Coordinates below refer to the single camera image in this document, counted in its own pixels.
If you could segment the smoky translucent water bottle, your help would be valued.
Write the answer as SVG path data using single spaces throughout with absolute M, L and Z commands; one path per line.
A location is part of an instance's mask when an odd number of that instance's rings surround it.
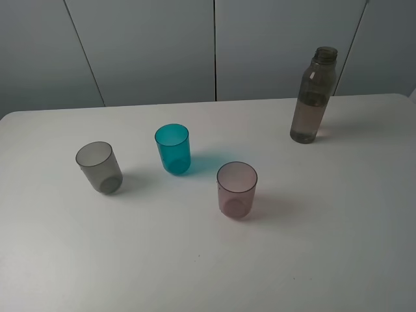
M 310 144 L 317 136 L 336 82 L 337 54 L 334 47 L 318 47 L 303 73 L 290 130 L 298 143 Z

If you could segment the grey translucent plastic cup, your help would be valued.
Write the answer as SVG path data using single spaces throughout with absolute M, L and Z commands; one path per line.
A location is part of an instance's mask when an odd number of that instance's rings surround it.
M 123 174 L 109 143 L 97 141 L 83 146 L 75 161 L 97 192 L 112 194 L 121 187 Z

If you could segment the pink translucent plastic cup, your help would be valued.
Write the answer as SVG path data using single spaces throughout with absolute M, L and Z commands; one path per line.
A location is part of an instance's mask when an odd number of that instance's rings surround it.
M 245 162 L 229 162 L 218 169 L 216 182 L 220 211 L 233 219 L 247 216 L 252 209 L 258 182 L 255 169 Z

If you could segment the teal translucent plastic cup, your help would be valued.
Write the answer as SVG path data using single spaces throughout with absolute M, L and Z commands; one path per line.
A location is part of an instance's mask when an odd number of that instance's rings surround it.
M 155 141 L 167 172 L 179 176 L 190 168 L 189 130 L 184 125 L 171 123 L 160 127 Z

